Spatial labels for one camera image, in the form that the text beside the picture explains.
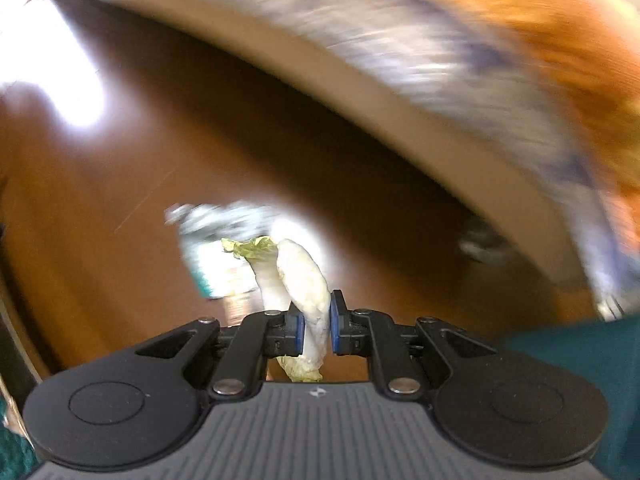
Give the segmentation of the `white paper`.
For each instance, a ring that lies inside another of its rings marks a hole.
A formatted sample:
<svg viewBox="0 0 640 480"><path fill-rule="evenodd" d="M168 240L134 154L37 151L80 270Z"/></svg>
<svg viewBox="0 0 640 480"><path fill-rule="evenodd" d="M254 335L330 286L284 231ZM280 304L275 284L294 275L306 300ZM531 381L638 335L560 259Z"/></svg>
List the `white paper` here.
<svg viewBox="0 0 640 480"><path fill-rule="evenodd" d="M250 264L228 243L273 236L277 211L239 200L228 205L175 204L164 217L177 229L181 258L204 297L224 299L258 289Z"/></svg>

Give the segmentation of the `wilted cabbage leaf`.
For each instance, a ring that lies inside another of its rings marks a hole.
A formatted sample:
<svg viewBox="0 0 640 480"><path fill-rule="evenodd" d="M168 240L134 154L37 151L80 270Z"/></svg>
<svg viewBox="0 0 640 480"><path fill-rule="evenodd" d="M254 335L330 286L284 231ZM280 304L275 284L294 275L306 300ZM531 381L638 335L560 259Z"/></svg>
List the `wilted cabbage leaf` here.
<svg viewBox="0 0 640 480"><path fill-rule="evenodd" d="M225 238L225 252L245 260L254 273L266 311L295 306L304 316L303 350L277 361L292 382L321 382L328 351L331 293L318 264L294 240L260 236L240 242Z"/></svg>

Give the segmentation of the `green patterned cloth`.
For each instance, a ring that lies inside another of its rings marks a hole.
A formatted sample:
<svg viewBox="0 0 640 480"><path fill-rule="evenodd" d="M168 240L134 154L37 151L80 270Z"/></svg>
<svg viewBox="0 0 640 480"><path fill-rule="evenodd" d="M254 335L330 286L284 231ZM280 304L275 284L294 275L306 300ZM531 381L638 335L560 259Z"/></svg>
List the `green patterned cloth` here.
<svg viewBox="0 0 640 480"><path fill-rule="evenodd" d="M24 479L39 460L28 440L8 427L9 414L8 404L1 398L0 476L1 480Z"/></svg>

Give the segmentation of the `quilted blue white bedspread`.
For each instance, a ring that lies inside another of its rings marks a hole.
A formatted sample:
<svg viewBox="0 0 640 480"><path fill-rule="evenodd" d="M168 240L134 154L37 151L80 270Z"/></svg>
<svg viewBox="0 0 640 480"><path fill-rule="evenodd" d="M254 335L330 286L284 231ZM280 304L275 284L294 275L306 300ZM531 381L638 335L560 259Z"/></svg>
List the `quilted blue white bedspread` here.
<svg viewBox="0 0 640 480"><path fill-rule="evenodd" d="M613 189L550 89L446 0L98 0L252 63L385 142L553 283L639 307Z"/></svg>

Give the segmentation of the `orange patterned blanket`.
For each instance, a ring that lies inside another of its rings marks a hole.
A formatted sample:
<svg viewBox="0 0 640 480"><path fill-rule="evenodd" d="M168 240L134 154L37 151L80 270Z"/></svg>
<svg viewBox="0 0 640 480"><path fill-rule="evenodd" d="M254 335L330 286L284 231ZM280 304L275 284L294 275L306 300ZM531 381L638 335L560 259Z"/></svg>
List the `orange patterned blanket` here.
<svg viewBox="0 0 640 480"><path fill-rule="evenodd" d="M627 243L639 241L639 11L628 0L465 0L518 34L572 103L613 181Z"/></svg>

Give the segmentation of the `white bed frame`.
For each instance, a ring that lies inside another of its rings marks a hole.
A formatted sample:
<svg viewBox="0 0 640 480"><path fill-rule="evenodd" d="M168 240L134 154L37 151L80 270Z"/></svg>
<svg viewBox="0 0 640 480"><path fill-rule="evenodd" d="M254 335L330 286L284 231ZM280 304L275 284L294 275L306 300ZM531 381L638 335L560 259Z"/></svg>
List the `white bed frame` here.
<svg viewBox="0 0 640 480"><path fill-rule="evenodd" d="M552 282L589 283L600 207L567 123L508 58L424 0L94 0L236 55L410 160L487 218Z"/></svg>

